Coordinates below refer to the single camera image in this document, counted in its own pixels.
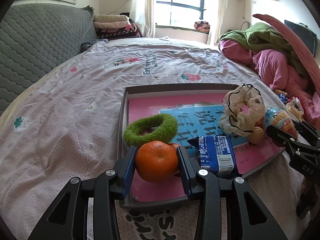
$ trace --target window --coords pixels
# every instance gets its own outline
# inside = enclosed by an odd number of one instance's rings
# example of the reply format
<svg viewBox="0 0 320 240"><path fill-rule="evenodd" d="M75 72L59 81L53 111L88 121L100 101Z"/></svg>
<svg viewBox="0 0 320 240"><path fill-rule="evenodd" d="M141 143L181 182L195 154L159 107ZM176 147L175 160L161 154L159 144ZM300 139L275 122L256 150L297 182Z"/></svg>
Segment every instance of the window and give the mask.
<svg viewBox="0 0 320 240"><path fill-rule="evenodd" d="M156 23L194 29L204 17L204 6L204 0L156 0Z"/></svg>

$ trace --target window sill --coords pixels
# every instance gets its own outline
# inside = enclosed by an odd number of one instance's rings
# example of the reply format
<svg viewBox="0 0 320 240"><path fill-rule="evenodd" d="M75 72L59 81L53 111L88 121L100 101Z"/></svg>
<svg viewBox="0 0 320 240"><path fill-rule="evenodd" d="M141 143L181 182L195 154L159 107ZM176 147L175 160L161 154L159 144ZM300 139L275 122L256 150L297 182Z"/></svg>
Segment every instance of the window sill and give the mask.
<svg viewBox="0 0 320 240"><path fill-rule="evenodd" d="M176 27L176 26L156 25L156 28L167 28L167 29L182 30L182 31L192 31L192 32L197 32L197 33L209 34L208 32L202 32L202 31L198 31L198 30L195 30L195 29L188 29L188 28Z"/></svg>

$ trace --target tray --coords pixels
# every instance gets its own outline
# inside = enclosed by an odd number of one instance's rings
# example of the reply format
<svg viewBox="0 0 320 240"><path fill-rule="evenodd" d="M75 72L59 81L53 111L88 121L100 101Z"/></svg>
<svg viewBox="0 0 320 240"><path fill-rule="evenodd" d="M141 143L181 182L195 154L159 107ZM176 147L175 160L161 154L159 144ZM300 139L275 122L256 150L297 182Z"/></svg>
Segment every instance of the tray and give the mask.
<svg viewBox="0 0 320 240"><path fill-rule="evenodd" d="M123 158L128 146L123 135L127 125L137 119L158 114L159 110L192 105L198 102L222 104L222 99L238 85L214 83L179 83L127 87L124 90L118 131L118 159ZM283 148L275 146L266 138L259 147L247 144L234 148L239 172L246 178L270 163ZM182 204L188 201L183 193L181 179L174 177L170 183L158 184L143 181L135 172L132 190L120 205L130 209L151 209L155 207Z"/></svg>

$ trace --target bed sheet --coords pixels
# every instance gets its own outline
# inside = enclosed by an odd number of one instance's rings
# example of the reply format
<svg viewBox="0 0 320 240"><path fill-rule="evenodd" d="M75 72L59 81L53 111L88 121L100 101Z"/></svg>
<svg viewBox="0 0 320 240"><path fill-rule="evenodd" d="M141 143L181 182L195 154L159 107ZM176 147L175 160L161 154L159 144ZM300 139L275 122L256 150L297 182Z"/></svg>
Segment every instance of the bed sheet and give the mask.
<svg viewBox="0 0 320 240"><path fill-rule="evenodd" d="M97 43L16 98L0 117L0 215L14 236L28 238L71 177L89 179L113 167L124 87L192 82L250 83L266 107L284 109L256 73L207 45L149 38ZM310 216L295 214L303 176L288 163L284 152L247 181L294 240ZM122 240L194 239L198 203L157 213L116 209ZM93 239L92 200L88 216ZM225 215L222 225L226 239Z"/></svg>

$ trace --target window frame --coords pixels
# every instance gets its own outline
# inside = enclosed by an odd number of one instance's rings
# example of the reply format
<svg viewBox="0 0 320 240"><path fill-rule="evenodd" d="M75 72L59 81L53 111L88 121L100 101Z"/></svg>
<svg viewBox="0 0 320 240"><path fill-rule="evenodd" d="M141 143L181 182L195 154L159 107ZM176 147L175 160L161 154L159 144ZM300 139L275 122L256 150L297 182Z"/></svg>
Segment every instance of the window frame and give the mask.
<svg viewBox="0 0 320 240"><path fill-rule="evenodd" d="M156 3L169 4L169 5L173 5L173 6L190 8L190 9L200 11L200 19L199 20L203 20L203 14L204 14L204 10L205 10L204 9L204 0L200 0L200 7L187 5L187 4L183 4L183 3L175 3L172 0L171 0L171 2L156 1Z"/></svg>

